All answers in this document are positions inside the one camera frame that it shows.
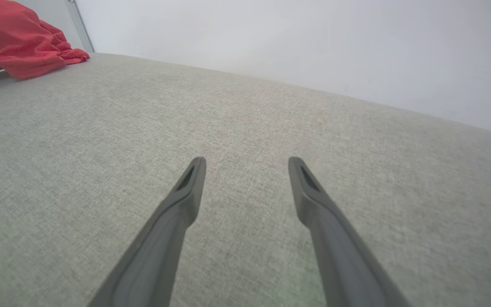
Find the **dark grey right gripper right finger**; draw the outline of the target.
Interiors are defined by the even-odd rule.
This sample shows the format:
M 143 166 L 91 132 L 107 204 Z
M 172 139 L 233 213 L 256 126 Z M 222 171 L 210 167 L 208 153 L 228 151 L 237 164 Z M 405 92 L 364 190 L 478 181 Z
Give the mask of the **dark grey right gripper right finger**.
M 304 160 L 288 160 L 299 220 L 310 231 L 328 307 L 408 307 L 345 214 Z

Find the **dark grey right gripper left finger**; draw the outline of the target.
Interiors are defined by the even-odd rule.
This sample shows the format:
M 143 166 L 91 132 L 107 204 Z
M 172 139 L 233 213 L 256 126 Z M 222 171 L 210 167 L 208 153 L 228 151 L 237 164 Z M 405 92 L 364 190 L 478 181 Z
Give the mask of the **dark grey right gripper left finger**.
M 195 157 L 90 301 L 91 307 L 167 307 L 187 228 L 199 212 L 206 160 Z

